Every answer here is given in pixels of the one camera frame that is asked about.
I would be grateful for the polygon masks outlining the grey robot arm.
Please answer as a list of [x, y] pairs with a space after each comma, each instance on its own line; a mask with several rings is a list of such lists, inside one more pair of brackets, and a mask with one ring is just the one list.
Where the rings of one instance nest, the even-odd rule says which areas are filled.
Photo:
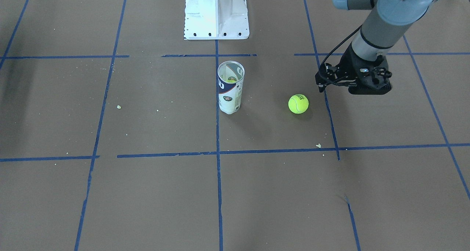
[[350, 94], [386, 94], [392, 89], [386, 54], [438, 0], [332, 0], [344, 10], [369, 10], [334, 69], [333, 82]]

